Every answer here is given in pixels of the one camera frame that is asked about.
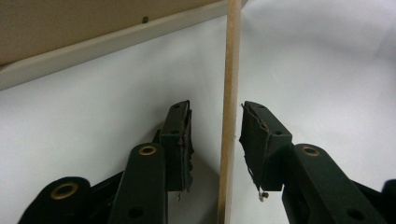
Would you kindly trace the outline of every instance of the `wooden stick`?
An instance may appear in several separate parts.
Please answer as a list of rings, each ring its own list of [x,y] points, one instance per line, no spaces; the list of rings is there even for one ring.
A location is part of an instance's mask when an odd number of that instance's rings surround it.
[[[218,224],[230,223],[231,215],[241,4],[241,0],[228,1]]]

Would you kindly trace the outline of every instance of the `white tabletop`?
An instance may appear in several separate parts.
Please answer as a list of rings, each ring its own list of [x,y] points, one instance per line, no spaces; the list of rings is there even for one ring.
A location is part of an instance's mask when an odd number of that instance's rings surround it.
[[[170,194],[169,223],[215,223],[225,28],[221,17],[0,91],[0,223],[51,181],[121,171],[187,99],[194,182],[180,203]],[[351,179],[381,190],[396,177],[394,1],[250,0],[241,32],[240,103],[266,105]],[[231,223],[288,223],[280,192],[260,203],[243,155],[236,144]]]

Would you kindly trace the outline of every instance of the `beige wooden edge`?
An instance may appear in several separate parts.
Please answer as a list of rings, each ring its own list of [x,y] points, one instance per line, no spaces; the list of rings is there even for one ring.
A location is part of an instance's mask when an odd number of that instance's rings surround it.
[[[218,224],[230,223],[231,216],[242,2],[241,0],[229,0],[228,4]]]
[[[225,15],[227,1],[174,14],[0,67],[0,91]]]

